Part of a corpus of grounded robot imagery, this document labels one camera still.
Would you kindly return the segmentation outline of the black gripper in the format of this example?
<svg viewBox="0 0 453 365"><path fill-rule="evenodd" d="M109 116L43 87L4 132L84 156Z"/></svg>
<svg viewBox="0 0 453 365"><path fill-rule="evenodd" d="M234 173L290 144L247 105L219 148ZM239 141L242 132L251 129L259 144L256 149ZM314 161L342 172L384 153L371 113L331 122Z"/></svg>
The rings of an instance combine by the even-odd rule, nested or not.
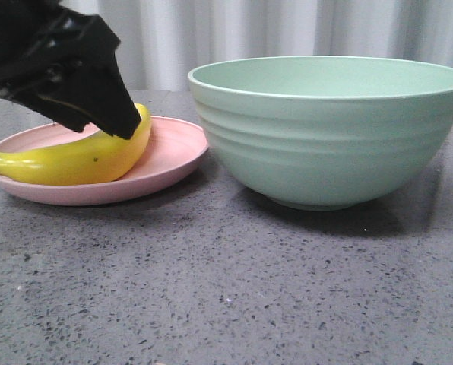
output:
<svg viewBox="0 0 453 365"><path fill-rule="evenodd" d="M82 132L130 139L141 117L120 75L119 38L58 1L0 1L0 98Z"/></svg>

